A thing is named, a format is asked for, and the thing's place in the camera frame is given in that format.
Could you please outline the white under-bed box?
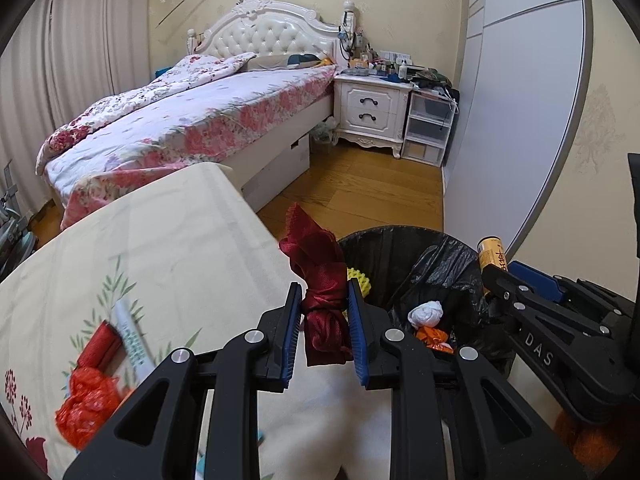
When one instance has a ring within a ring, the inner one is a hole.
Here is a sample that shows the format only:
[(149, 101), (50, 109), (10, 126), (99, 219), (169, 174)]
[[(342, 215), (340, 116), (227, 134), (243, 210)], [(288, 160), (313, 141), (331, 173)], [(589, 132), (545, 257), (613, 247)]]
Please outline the white under-bed box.
[(243, 186), (244, 200), (255, 212), (260, 211), (309, 167), (310, 143), (305, 134)]

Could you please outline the beige curtain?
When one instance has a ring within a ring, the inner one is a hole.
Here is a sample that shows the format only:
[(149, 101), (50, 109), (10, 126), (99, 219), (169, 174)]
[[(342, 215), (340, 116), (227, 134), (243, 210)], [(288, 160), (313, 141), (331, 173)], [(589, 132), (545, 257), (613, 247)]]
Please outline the beige curtain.
[(36, 0), (1, 55), (1, 165), (31, 216), (50, 200), (41, 144), (104, 96), (151, 79), (149, 0)]

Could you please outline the yellow film canister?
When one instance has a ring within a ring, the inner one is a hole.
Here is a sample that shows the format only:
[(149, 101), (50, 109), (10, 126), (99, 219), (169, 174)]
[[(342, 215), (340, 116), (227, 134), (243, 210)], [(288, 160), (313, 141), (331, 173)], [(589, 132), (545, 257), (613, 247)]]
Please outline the yellow film canister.
[(477, 244), (478, 260), (480, 260), (480, 270), (488, 266), (495, 266), (503, 271), (508, 270), (506, 252), (502, 241), (496, 236), (486, 236)]

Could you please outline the white nightstand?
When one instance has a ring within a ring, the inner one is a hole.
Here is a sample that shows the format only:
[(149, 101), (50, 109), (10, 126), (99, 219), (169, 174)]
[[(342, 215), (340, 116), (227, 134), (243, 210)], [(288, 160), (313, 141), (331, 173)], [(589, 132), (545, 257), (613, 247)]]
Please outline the white nightstand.
[(360, 148), (387, 148), (400, 159), (413, 86), (346, 74), (333, 83), (337, 137)]

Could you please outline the floral quilt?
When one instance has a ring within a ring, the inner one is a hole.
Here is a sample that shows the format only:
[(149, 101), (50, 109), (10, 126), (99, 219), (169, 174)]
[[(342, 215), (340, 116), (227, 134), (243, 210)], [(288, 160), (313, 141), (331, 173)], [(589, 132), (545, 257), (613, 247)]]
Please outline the floral quilt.
[(37, 155), (36, 174), (41, 176), (48, 162), (68, 151), (89, 134), (160, 100), (234, 75), (256, 56), (255, 52), (245, 52), (223, 60), (209, 54), (190, 54), (145, 86), (94, 102), (47, 137)]

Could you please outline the red cylinder tube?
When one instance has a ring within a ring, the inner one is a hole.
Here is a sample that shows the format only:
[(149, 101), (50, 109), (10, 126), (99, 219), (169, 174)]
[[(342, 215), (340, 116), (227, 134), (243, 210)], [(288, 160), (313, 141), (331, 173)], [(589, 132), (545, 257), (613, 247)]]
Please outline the red cylinder tube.
[(90, 367), (105, 372), (122, 346), (116, 328), (102, 321), (77, 359), (77, 367)]

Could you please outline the white bed with headboard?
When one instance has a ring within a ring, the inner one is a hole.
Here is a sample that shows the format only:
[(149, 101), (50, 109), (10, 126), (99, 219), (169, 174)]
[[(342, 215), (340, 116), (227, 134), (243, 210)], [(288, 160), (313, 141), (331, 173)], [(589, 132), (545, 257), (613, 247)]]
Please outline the white bed with headboard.
[(200, 162), (224, 164), (239, 184), (331, 114), (345, 59), (338, 25), (277, 0), (243, 0), (188, 52), (216, 58), (255, 52), (234, 75), (160, 100), (89, 134), (44, 167), (62, 227), (151, 182)]

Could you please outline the yellow foam net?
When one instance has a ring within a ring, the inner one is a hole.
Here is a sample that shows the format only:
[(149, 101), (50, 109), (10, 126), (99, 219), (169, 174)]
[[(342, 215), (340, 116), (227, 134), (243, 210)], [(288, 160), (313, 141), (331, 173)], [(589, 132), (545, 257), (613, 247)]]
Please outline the yellow foam net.
[(359, 288), (360, 288), (360, 292), (361, 295), (363, 297), (367, 297), (370, 294), (371, 291), (371, 282), (369, 280), (369, 278), (367, 277), (366, 274), (362, 273), (361, 271), (354, 269), (354, 268), (348, 268), (347, 269), (347, 279), (350, 280), (356, 280), (358, 282)]

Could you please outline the nightstand clutter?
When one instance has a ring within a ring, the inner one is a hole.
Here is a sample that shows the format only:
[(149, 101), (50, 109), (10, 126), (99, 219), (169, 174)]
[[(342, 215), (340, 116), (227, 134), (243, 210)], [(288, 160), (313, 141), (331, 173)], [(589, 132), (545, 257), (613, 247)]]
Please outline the nightstand clutter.
[(356, 32), (350, 32), (345, 25), (338, 26), (337, 38), (341, 55), (347, 62), (347, 67), (343, 70), (345, 75), (376, 77), (395, 84), (411, 84), (421, 90), (454, 91), (449, 78), (439, 73), (436, 68), (411, 65), (406, 58), (378, 58), (372, 50), (367, 50), (369, 61), (356, 58), (356, 41), (361, 36)]

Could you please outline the black bin with bag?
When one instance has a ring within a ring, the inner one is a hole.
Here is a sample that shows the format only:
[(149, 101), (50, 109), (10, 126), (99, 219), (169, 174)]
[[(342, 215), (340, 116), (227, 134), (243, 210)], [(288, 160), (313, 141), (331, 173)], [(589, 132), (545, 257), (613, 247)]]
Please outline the black bin with bag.
[(379, 226), (338, 241), (346, 266), (371, 283), (364, 301), (384, 309), (408, 330), (409, 312), (427, 301), (442, 306), (438, 328), (454, 348), (478, 350), (503, 376), (515, 352), (503, 333), (506, 321), (484, 294), (478, 253), (456, 238), (417, 226)]

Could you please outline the orange wrapper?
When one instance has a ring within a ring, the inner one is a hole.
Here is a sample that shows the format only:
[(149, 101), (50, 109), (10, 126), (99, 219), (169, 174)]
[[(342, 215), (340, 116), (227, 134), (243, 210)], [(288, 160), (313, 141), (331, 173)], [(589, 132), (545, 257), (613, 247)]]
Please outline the orange wrapper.
[(454, 353), (454, 348), (452, 348), (448, 342), (448, 334), (443, 330), (439, 330), (437, 327), (419, 327), (416, 331), (416, 338), (431, 350), (448, 354)]

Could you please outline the white sliding wardrobe door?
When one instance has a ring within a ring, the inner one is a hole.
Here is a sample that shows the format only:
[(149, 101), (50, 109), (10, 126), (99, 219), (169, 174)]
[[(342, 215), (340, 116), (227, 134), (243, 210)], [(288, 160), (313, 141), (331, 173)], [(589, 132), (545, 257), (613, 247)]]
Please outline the white sliding wardrobe door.
[(573, 143), (591, 59), (591, 0), (469, 0), (447, 234), (518, 250)]

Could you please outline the white green tube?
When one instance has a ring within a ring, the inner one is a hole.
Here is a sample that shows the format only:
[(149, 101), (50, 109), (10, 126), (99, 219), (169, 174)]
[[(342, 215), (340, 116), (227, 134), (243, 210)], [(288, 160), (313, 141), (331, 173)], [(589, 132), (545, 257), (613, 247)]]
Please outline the white green tube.
[(119, 299), (115, 302), (114, 313), (116, 330), (124, 344), (127, 358), (134, 372), (134, 384), (138, 386), (152, 374), (155, 364), (148, 348), (146, 348), (137, 323), (134, 322), (126, 299)]

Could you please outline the clear plastic drawer unit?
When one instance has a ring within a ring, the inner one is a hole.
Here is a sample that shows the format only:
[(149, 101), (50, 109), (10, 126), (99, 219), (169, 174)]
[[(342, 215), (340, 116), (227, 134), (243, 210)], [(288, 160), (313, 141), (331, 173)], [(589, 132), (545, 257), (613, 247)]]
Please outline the clear plastic drawer unit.
[(457, 114), (458, 103), (447, 91), (413, 90), (407, 105), (401, 157), (442, 166)]

